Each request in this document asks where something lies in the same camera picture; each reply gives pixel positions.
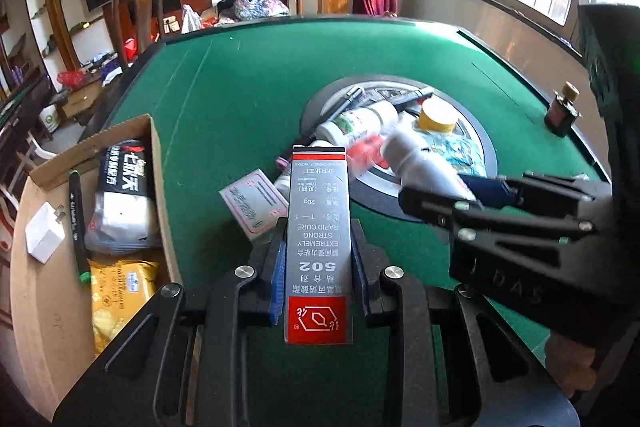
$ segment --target green felt tabletop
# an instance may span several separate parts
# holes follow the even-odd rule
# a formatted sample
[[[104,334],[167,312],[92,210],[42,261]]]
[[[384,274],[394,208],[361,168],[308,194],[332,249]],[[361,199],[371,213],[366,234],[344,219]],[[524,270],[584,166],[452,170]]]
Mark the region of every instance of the green felt tabletop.
[[[111,123],[148,112],[162,144],[164,191],[184,283],[203,285],[246,261],[251,245],[218,191],[274,158],[299,133],[305,103],[354,74],[392,74],[447,93],[490,136],[500,174],[526,170],[598,174],[568,138],[544,123],[545,106],[456,28],[435,23],[318,21],[255,24],[175,42],[146,65]],[[367,240],[424,283],[453,288],[448,247],[425,225],[351,203]],[[542,357],[545,328],[500,313]],[[287,346],[282,325],[252,331],[250,408],[254,426],[379,425],[386,331],[355,319],[353,346]]]

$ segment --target plastic bag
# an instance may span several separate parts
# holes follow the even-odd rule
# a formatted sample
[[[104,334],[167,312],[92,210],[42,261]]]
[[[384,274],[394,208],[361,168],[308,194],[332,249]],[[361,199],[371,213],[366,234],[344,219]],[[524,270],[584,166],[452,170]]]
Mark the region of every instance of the plastic bag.
[[[133,57],[138,54],[138,41],[136,39],[127,39],[124,42],[124,54],[127,57],[127,62],[131,62]]]
[[[57,80],[70,89],[78,89],[84,84],[84,71],[60,71]]]
[[[448,161],[459,174],[486,177],[486,168],[476,142],[455,133],[424,131],[417,126],[420,133],[433,152]]]
[[[89,265],[97,357],[156,292],[158,263],[118,261],[113,266],[102,266],[89,261]]]
[[[191,6],[185,4],[182,6],[182,33],[194,32],[202,29],[202,19],[191,9]]]
[[[280,0],[235,0],[234,11],[241,21],[289,15],[289,8]]]
[[[100,164],[94,215],[84,236],[86,247],[110,255],[160,247],[152,194],[145,145],[126,140],[109,147]]]

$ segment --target yellow lid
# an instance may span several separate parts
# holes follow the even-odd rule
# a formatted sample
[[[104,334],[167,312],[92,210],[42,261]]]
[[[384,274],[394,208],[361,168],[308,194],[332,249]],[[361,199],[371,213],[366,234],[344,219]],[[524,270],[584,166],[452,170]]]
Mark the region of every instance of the yellow lid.
[[[418,127],[424,131],[451,132],[458,123],[458,112],[443,99],[432,96],[422,103]]]

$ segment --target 502 glue box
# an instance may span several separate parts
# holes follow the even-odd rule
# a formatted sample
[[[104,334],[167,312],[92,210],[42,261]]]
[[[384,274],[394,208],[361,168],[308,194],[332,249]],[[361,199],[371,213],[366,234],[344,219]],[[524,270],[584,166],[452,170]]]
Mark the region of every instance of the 502 glue box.
[[[351,230],[344,147],[296,147],[292,155],[285,340],[349,344]]]

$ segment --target red plastic bag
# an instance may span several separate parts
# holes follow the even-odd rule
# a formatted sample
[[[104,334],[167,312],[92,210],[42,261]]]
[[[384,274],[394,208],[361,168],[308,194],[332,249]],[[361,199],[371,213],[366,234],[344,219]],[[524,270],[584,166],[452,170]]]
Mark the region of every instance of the red plastic bag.
[[[127,39],[124,42],[124,54],[127,55],[127,62],[131,62],[133,57],[138,54],[138,41],[136,39]]]
[[[202,21],[202,27],[203,28],[213,28],[213,25],[216,24],[218,22],[218,18],[217,17],[211,17],[209,19],[203,20]]]
[[[58,81],[69,89],[78,89],[84,83],[84,71],[61,71]]]

